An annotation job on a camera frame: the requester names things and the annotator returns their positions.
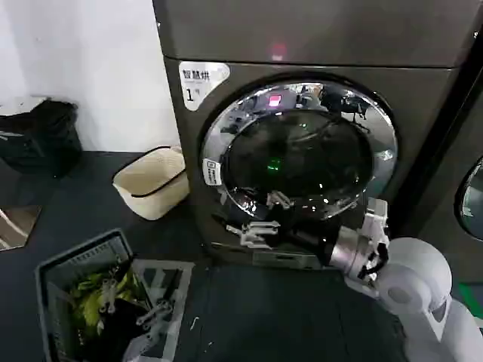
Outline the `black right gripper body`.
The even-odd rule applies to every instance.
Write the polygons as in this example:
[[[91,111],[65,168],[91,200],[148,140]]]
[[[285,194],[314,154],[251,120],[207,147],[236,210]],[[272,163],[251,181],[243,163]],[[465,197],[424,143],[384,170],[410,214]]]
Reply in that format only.
[[[281,226],[278,235],[282,242],[293,244],[315,255],[322,266],[329,266],[340,232],[339,223],[299,222]]]

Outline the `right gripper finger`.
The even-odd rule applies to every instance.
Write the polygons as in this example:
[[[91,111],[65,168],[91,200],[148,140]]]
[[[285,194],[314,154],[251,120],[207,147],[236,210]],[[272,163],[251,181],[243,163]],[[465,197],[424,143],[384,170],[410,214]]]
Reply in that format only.
[[[282,227],[293,227],[298,219],[294,201],[280,191],[273,190],[267,194],[266,208],[264,222],[277,222]]]
[[[242,247],[271,250],[272,248],[266,243],[266,239],[268,237],[276,237],[280,226],[277,221],[258,221],[249,222],[241,226],[226,224],[225,229],[238,236]]]

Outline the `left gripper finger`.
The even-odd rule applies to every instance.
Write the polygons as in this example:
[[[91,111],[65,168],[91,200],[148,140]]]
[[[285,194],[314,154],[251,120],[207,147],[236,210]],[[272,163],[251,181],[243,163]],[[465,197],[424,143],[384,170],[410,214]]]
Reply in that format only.
[[[171,300],[162,299],[152,310],[138,317],[136,325],[139,327],[153,327],[169,315],[173,309],[174,303]]]
[[[115,312],[115,280],[104,279],[101,288],[100,313]]]

